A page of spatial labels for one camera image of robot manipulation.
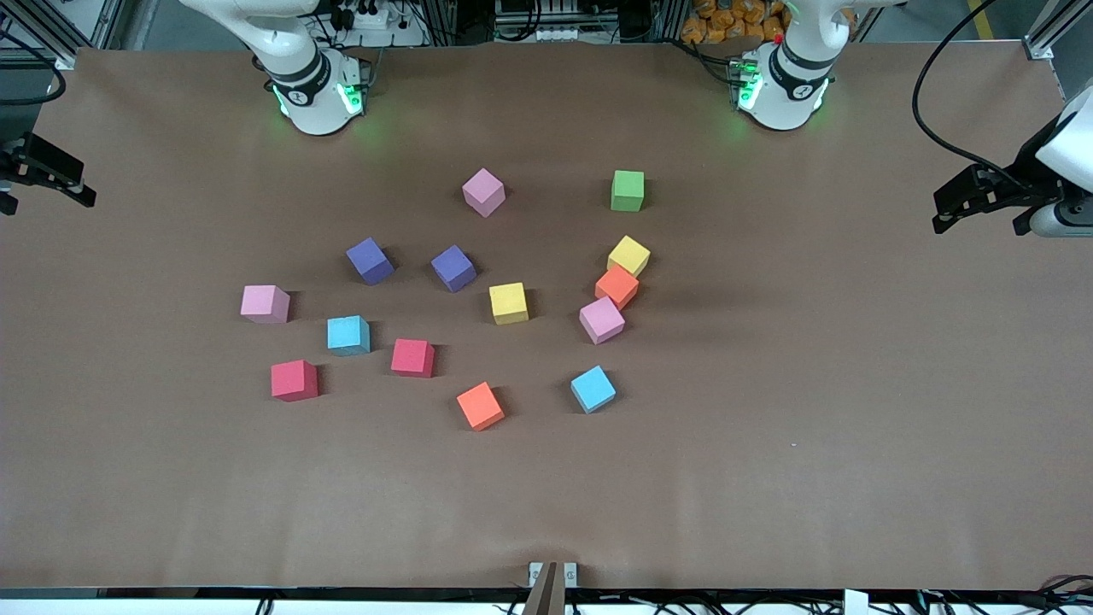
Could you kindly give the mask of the orange snack packets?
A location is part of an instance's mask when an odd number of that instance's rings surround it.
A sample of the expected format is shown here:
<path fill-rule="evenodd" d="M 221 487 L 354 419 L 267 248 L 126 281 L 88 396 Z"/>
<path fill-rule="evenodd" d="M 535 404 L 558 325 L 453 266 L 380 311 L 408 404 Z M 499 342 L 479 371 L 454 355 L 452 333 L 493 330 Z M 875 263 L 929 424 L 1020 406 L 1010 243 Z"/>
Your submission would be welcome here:
<path fill-rule="evenodd" d="M 687 45 L 715 45 L 733 38 L 781 42 L 792 11 L 781 0 L 687 0 L 679 32 Z"/>

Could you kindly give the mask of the orange foam cube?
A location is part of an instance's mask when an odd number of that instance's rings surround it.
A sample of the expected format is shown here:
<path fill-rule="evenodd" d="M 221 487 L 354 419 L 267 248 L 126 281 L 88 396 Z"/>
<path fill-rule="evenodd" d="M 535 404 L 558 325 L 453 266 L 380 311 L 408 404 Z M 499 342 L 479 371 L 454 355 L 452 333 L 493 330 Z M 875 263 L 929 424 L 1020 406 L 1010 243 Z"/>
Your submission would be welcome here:
<path fill-rule="evenodd" d="M 465 419 L 473 431 L 483 431 L 506 417 L 496 394 L 487 382 L 481 382 L 456 397 Z"/>
<path fill-rule="evenodd" d="M 634 299 L 639 287 L 640 281 L 634 277 L 628 269 L 618 264 L 611 265 L 593 284 L 593 297 L 596 299 L 608 297 L 618 310 L 623 310 Z"/>

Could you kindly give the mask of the brown wooden stick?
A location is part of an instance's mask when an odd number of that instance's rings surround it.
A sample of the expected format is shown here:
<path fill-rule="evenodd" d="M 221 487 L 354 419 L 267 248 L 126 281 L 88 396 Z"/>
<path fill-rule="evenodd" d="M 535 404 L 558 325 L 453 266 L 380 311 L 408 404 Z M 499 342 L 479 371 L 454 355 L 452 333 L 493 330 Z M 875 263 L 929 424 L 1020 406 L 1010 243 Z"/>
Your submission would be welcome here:
<path fill-rule="evenodd" d="M 565 615 L 566 587 L 562 577 L 557 577 L 557 561 L 544 565 L 546 567 L 540 572 L 534 586 L 529 589 L 528 598 L 524 600 L 520 615 Z"/>

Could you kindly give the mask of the small metal bracket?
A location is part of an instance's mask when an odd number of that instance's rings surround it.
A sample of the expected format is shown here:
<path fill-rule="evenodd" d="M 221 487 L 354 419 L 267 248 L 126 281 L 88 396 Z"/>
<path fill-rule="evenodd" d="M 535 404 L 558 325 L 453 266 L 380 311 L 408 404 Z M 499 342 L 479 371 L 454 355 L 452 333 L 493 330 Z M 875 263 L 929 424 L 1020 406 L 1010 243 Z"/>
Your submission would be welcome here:
<path fill-rule="evenodd" d="M 540 572 L 546 567 L 543 563 L 534 561 L 528 565 L 528 581 L 527 587 L 531 588 L 534 586 L 534 581 L 538 580 Z M 579 568 L 577 563 L 557 563 L 557 577 L 562 577 L 564 580 L 564 586 L 569 589 L 577 589 L 579 587 Z"/>

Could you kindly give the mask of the white power strip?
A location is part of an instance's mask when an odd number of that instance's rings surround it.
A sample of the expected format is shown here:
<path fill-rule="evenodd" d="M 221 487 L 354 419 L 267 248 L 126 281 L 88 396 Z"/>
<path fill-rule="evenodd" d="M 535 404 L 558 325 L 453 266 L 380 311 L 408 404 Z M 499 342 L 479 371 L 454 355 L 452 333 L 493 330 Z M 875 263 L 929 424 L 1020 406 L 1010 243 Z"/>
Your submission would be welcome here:
<path fill-rule="evenodd" d="M 424 11 L 411 0 L 324 0 L 318 32 L 346 47 L 423 47 L 432 43 Z"/>

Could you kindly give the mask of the purple foam cube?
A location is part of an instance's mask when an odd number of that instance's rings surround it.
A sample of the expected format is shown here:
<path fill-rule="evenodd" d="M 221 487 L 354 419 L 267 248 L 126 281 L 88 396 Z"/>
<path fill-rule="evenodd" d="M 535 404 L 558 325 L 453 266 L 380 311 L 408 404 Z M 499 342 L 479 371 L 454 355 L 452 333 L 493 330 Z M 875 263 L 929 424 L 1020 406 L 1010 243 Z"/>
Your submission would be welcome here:
<path fill-rule="evenodd" d="M 449 246 L 430 264 L 444 287 L 453 293 L 460 292 L 477 277 L 475 265 L 458 245 Z"/>
<path fill-rule="evenodd" d="M 345 256 L 359 273 L 360 280 L 366 285 L 381 284 L 384 280 L 393 275 L 393 261 L 383 252 L 374 237 L 352 246 Z"/>

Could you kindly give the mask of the grey equipment box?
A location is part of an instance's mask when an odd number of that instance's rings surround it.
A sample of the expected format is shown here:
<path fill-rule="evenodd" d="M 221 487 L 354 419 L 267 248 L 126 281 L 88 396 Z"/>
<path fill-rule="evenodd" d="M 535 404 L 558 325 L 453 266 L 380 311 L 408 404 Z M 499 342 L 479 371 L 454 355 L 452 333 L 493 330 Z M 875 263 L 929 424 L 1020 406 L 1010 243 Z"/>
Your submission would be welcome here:
<path fill-rule="evenodd" d="M 571 42 L 610 24 L 596 0 L 494 0 L 494 40 Z"/>

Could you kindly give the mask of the red foam cube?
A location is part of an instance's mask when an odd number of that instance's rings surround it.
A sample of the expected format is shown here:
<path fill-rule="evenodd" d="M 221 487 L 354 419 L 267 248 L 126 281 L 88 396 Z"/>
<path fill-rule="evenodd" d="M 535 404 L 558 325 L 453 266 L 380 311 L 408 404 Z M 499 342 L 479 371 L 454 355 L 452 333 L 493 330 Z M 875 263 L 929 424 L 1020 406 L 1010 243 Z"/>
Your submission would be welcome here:
<path fill-rule="evenodd" d="M 270 394 L 293 402 L 319 397 L 318 369 L 308 360 L 287 360 L 270 366 Z"/>
<path fill-rule="evenodd" d="M 435 366 L 435 347 L 427 340 L 397 338 L 390 369 L 402 377 L 432 378 Z"/>

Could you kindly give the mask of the brown paper table cover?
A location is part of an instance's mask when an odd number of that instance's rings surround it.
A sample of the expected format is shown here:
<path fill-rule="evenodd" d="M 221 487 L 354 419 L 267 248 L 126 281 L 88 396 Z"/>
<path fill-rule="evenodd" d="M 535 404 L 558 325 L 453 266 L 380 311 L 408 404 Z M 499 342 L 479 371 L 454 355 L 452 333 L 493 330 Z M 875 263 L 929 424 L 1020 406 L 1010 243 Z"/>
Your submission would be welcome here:
<path fill-rule="evenodd" d="M 1093 240 L 932 230 L 928 45 L 844 51 L 769 132 L 675 48 L 383 56 L 306 137 L 247 52 L 86 52 L 38 131 L 96 206 L 0 218 L 0 586 L 1034 589 L 1093 575 Z M 487 168 L 487 218 L 462 185 Z M 610 209 L 644 172 L 638 213 Z M 624 235 L 620 334 L 578 314 Z M 374 237 L 393 275 L 348 260 Z M 458 245 L 477 277 L 430 261 Z M 529 319 L 496 326 L 492 285 Z M 286 324 L 239 314 L 290 295 Z M 360 315 L 371 353 L 325 322 Z M 390 369 L 397 338 L 432 378 Z M 320 395 L 270 394 L 308 360 Z M 586 415 L 571 380 L 618 397 Z M 456 397 L 505 417 L 473 431 Z"/>

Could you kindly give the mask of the green foam cube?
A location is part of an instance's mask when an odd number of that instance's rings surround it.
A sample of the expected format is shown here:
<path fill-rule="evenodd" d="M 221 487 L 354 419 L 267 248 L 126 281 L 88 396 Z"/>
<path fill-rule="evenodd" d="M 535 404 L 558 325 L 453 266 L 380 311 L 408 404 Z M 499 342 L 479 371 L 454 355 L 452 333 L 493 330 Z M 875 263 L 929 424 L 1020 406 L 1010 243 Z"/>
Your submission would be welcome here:
<path fill-rule="evenodd" d="M 618 213 L 638 213 L 645 200 L 644 172 L 616 170 L 611 184 L 610 209 Z"/>

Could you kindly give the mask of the pink foam cube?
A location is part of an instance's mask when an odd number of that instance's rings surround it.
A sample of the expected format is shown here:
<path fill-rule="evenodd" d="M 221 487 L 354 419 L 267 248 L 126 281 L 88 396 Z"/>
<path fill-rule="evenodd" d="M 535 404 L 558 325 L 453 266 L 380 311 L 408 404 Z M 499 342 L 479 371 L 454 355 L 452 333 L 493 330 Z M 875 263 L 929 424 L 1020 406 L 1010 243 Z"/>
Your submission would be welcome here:
<path fill-rule="evenodd" d="M 243 287 L 239 314 L 242 318 L 256 324 L 286 324 L 289 320 L 290 295 L 273 284 L 245 285 Z"/>
<path fill-rule="evenodd" d="M 618 310 L 618 305 L 609 296 L 598 297 L 581 307 L 578 319 L 593 345 L 600 345 L 620 334 L 626 324 L 624 316 Z"/>
<path fill-rule="evenodd" d="M 494 214 L 506 199 L 506 187 L 487 168 L 480 168 L 462 185 L 462 196 L 468 206 L 483 218 Z"/>

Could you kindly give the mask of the aluminium frame profile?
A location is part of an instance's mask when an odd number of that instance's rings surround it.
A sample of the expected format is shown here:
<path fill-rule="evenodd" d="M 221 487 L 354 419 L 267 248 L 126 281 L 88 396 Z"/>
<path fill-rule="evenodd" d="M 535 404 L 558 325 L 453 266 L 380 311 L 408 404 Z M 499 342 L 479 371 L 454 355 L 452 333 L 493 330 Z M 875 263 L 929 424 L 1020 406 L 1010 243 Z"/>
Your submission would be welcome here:
<path fill-rule="evenodd" d="M 1030 60 L 1051 59 L 1053 45 L 1090 13 L 1093 13 L 1093 0 L 1046 0 L 1022 38 L 1026 57 Z"/>
<path fill-rule="evenodd" d="M 83 47 L 120 47 L 126 21 L 139 1 L 0 0 L 0 57 L 30 62 L 31 56 L 15 43 L 19 38 L 70 69 Z"/>

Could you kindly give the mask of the blue foam cube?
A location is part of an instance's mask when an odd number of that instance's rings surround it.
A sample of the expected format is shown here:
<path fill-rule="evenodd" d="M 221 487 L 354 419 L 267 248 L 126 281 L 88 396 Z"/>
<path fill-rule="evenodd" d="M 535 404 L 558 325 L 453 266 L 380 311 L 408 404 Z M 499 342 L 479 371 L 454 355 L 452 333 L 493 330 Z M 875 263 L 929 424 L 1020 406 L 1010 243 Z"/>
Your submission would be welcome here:
<path fill-rule="evenodd" d="M 327 319 L 325 346 L 334 355 L 369 354 L 371 324 L 360 315 Z"/>
<path fill-rule="evenodd" d="M 604 367 L 593 366 L 571 380 L 571 393 L 576 398 L 586 415 L 604 407 L 618 397 L 616 386 L 606 374 Z"/>

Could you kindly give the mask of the yellow foam cube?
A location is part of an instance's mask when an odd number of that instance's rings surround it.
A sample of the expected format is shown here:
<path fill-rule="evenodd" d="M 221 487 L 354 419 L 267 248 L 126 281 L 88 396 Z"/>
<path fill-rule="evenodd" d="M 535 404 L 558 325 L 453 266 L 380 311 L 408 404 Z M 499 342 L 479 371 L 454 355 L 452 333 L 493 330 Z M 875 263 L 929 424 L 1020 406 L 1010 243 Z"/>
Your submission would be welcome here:
<path fill-rule="evenodd" d="M 606 257 L 606 269 L 610 270 L 613 267 L 621 267 L 625 272 L 628 272 L 628 275 L 639 277 L 651 260 L 651 256 L 653 252 L 650 249 L 645 248 L 643 244 L 628 237 L 628 235 L 624 235 L 608 257 Z"/>
<path fill-rule="evenodd" d="M 487 293 L 489 307 L 496 326 L 512 326 L 529 319 L 522 283 L 492 285 Z"/>

